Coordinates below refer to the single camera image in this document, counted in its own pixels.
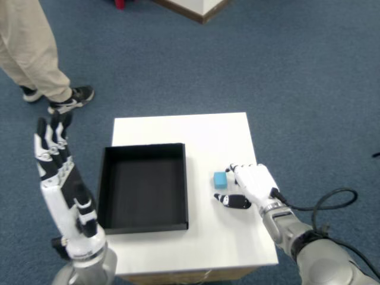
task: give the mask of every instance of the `blue carpet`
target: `blue carpet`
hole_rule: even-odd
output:
[[[357,203],[319,221],[380,267],[380,160],[371,158],[380,151],[379,1],[234,0],[205,26],[144,0],[124,11],[111,0],[41,2],[62,70],[73,86],[96,89],[69,131],[94,193],[113,118],[245,111],[258,161],[292,203],[359,191]],[[0,86],[0,284],[49,284],[64,262],[50,248],[58,231],[32,145],[48,104],[24,103],[2,71]],[[300,284],[278,255],[278,266],[215,284]]]

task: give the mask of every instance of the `white table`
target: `white table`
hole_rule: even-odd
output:
[[[172,273],[257,268],[278,263],[274,244],[256,207],[224,207],[213,194],[213,173],[230,163],[255,163],[246,113],[116,118],[113,146],[185,143],[189,229],[108,236],[118,256],[116,274]]]

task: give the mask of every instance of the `blue cube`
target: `blue cube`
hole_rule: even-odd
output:
[[[227,188],[226,172],[214,172],[214,187],[215,189]]]

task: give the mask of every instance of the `shoe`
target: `shoe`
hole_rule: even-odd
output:
[[[47,111],[50,114],[54,114],[58,111],[60,114],[69,112],[74,108],[83,107],[94,97],[94,89],[91,86],[82,86],[77,88],[72,88],[72,94],[69,99],[64,102],[53,102],[50,101],[50,106]]]
[[[43,96],[38,90],[32,90],[25,86],[20,86],[23,90],[23,99],[28,103],[35,103]]]

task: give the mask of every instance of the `beige pants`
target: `beige pants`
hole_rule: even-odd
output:
[[[58,68],[54,35],[39,0],[0,0],[0,67],[20,85],[49,100],[70,98],[70,80]]]

